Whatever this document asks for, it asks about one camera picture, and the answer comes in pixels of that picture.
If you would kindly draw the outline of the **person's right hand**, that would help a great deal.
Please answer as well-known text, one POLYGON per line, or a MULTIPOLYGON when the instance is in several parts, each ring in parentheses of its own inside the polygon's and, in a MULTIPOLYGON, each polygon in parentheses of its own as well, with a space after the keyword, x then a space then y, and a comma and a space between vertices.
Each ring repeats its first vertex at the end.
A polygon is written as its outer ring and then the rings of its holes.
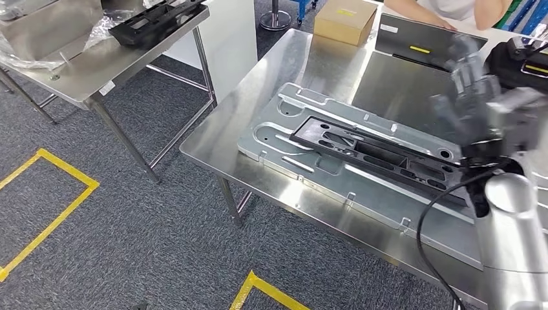
POLYGON ((447 29, 447 30, 451 30, 451 31, 456 31, 457 30, 457 28, 452 26, 446 20, 444 20, 444 19, 442 19, 442 18, 440 18, 436 15, 434 17, 430 17, 429 20, 428 20, 428 23, 431 24, 431 25, 434 25, 434 26, 438 26, 438 27, 447 29))

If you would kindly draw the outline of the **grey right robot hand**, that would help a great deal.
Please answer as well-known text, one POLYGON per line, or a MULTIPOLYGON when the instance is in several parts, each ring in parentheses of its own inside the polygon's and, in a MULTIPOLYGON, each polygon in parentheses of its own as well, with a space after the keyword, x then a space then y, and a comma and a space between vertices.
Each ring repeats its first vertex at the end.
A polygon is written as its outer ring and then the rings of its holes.
POLYGON ((453 142, 460 147, 490 140, 498 134, 488 120, 487 102, 501 94, 498 80, 486 73, 477 42, 464 34, 452 36, 444 67, 452 86, 446 94, 429 101, 442 122, 450 127, 453 142))

